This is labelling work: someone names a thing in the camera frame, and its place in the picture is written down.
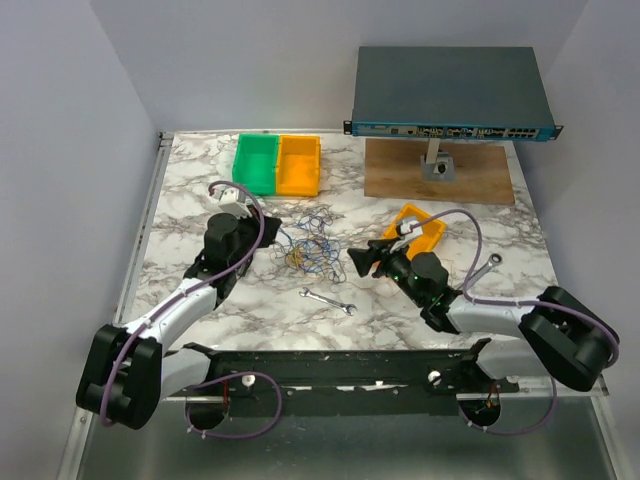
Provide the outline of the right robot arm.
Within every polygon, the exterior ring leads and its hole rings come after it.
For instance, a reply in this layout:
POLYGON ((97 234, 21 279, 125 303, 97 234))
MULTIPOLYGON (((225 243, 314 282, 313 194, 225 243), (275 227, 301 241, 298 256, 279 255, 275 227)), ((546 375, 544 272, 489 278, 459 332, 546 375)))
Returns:
POLYGON ((461 365, 467 389, 480 392, 508 376, 550 376, 587 392, 617 359, 617 333, 563 288, 550 286, 534 300, 471 300, 449 286, 436 254, 408 257, 407 251, 388 239, 370 240, 347 253, 359 276, 393 281, 433 330, 506 338, 480 344, 473 359, 461 365))

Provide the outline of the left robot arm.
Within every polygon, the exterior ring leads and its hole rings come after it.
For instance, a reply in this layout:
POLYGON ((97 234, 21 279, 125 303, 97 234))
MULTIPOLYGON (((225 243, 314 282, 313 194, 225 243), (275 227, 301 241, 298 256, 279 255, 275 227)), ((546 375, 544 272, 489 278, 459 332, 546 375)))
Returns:
POLYGON ((102 326, 94 335, 75 395, 77 407, 108 425, 142 428, 159 401, 191 386, 214 393, 220 368, 190 348, 169 347, 197 320, 212 313, 231 294, 256 250, 270 247, 282 221, 252 212, 211 216, 203 247, 178 287, 150 312, 124 327, 102 326))

